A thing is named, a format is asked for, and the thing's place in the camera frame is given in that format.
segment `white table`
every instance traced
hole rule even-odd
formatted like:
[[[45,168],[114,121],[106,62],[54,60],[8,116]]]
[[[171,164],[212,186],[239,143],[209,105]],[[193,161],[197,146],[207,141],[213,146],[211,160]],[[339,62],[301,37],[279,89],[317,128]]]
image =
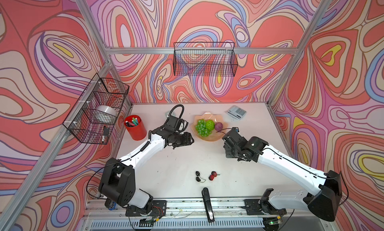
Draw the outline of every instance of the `white table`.
[[[240,121],[231,121],[226,111],[237,105],[247,111]],[[135,104],[132,114],[139,115],[147,132],[161,125],[166,120],[165,113],[175,104]],[[274,169],[255,162],[238,162],[226,158],[223,141],[206,142],[197,138],[192,132],[195,115],[206,111],[221,114],[228,127],[238,127],[242,136],[249,139],[260,137],[281,152],[287,154],[279,132],[264,103],[218,103],[218,104],[184,104],[182,118],[189,122],[187,132],[192,133],[195,143],[190,146],[166,147],[155,154],[142,168],[135,170],[136,188],[153,195],[154,198],[195,198],[201,197],[201,190],[208,187],[211,197],[261,196],[267,188],[275,190],[299,190],[301,186]],[[175,110],[177,116],[181,108]],[[117,158],[120,158],[144,140],[135,141],[125,131]],[[195,180],[195,171],[207,181]],[[211,171],[217,176],[208,180]]]

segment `slotted metal strip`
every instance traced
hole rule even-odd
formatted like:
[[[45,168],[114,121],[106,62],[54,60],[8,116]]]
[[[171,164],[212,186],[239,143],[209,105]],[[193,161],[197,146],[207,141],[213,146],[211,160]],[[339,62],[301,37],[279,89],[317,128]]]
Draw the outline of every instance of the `slotted metal strip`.
[[[175,218],[160,219],[153,227],[139,227],[138,219],[131,219],[136,229],[199,229],[199,228],[263,228],[263,218],[216,218],[215,222],[209,223],[206,218]],[[131,225],[128,220],[103,220],[94,219],[90,230],[127,230]]]

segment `psychedelic patterned wall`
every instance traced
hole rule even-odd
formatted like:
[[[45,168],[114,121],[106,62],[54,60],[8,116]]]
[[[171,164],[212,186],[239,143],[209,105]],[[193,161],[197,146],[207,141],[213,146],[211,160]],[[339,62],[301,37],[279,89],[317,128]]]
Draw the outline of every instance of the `psychedelic patterned wall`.
[[[295,47],[320,0],[87,0],[107,46]],[[266,101],[289,55],[238,55],[233,77],[175,77],[173,55],[113,55],[133,102]]]
[[[343,172],[344,231],[384,230],[383,30],[384,0],[334,0],[273,105],[298,160]]]
[[[0,0],[0,212],[103,63],[74,0]],[[70,136],[13,231],[74,229],[121,123],[108,145]]]

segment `plate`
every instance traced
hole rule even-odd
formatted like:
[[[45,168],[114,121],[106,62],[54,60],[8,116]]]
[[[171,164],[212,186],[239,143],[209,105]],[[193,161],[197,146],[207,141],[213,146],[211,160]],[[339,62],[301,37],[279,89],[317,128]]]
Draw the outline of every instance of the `plate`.
[[[196,131],[195,126],[197,125],[197,121],[199,119],[204,119],[207,121],[208,119],[213,120],[215,123],[220,122],[223,124],[223,129],[228,128],[228,124],[223,121],[223,117],[220,114],[212,114],[210,112],[206,112],[203,115],[196,115],[195,120],[193,122],[192,131],[196,135],[196,137],[200,138],[201,140],[208,141],[208,142],[214,142],[219,139],[221,139],[224,136],[224,133],[217,132],[215,129],[212,130],[212,134],[208,137],[201,137],[198,132]]]

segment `bunch of grapes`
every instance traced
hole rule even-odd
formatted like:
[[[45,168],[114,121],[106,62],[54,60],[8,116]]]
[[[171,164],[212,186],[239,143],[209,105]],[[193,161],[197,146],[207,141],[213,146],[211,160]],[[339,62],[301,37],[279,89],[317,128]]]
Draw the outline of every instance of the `bunch of grapes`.
[[[208,137],[212,133],[211,130],[207,129],[206,122],[204,119],[200,119],[199,121],[197,121],[197,125],[195,125],[195,128],[201,137]]]

